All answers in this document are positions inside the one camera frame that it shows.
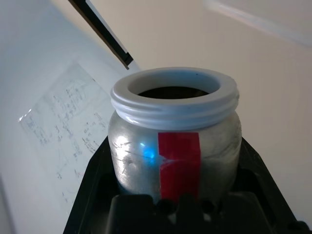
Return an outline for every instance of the handwritten notes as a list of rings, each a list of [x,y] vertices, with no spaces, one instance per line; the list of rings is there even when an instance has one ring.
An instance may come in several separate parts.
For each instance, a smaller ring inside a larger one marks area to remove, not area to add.
[[[109,96],[74,64],[19,119],[68,214],[113,111]]]

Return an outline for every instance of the white jar neck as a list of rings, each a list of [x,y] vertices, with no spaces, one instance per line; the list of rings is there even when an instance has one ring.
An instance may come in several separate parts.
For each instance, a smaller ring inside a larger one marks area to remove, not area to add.
[[[160,87],[190,87],[208,95],[183,99],[142,97]],[[229,76],[199,68],[159,68],[119,80],[111,91],[112,105],[125,121],[137,126],[184,131],[216,124],[238,105],[236,82]]]

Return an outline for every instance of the red tape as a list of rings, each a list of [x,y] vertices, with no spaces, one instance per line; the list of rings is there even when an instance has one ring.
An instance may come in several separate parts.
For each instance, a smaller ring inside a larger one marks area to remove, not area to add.
[[[161,198],[178,202],[182,194],[198,198],[200,145],[198,133],[158,133]]]

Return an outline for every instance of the black plastic base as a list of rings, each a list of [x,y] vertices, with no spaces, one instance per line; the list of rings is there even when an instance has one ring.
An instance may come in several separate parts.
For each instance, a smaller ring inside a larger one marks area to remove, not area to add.
[[[89,162],[64,234],[312,233],[295,219],[261,157],[244,139],[235,185],[217,207],[187,195],[176,207],[166,200],[155,205],[148,195],[118,194],[106,138]]]

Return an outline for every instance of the silver jar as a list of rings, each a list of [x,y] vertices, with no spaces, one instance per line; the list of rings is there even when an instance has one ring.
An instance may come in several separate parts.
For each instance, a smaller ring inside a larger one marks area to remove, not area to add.
[[[141,96],[148,90],[173,86],[208,94],[179,99]],[[149,194],[157,202],[161,198],[175,200],[179,194],[172,192],[182,193],[183,188],[189,192],[190,188],[199,199],[218,202],[231,188],[241,144],[235,112],[239,95],[233,79],[206,69],[154,69],[121,79],[111,96],[116,111],[108,138],[124,193]]]

